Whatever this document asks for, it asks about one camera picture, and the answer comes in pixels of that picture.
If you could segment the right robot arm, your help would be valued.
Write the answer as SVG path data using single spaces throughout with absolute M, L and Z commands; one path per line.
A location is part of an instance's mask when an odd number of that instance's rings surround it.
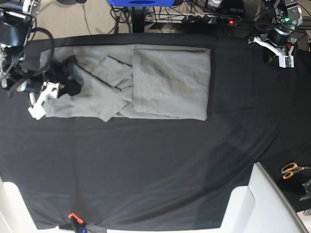
M 5 90 L 14 92 L 17 87 L 26 84 L 25 92 L 40 93 L 46 90 L 44 82 L 53 84 L 53 91 L 57 92 L 57 98 L 63 95 L 76 96 L 81 93 L 82 85 L 77 81 L 77 75 L 73 73 L 73 64 L 76 57 L 71 56 L 63 62 L 58 63 L 53 59 L 55 53 L 55 40 L 52 34 L 43 28 L 34 28 L 31 7 L 36 5 L 36 0 L 15 3 L 12 0 L 0 2 L 0 46 L 4 74 L 1 77 L 8 80 Z M 50 53 L 47 62 L 37 71 L 24 72 L 17 68 L 24 56 L 25 50 L 30 44 L 29 35 L 41 32 L 48 36 L 50 42 Z M 182 68 L 194 63 L 189 54 L 181 55 L 176 50 L 134 50 L 134 60 L 142 59 L 140 65 L 153 74 L 167 74 L 164 70 L 171 67 L 176 74 Z

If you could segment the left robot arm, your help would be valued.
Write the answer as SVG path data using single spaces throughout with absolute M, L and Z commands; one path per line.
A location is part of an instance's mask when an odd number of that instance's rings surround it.
M 264 18 L 255 23 L 261 32 L 259 40 L 289 55 L 301 40 L 292 36 L 303 23 L 299 4 L 295 0 L 264 0 L 262 4 Z

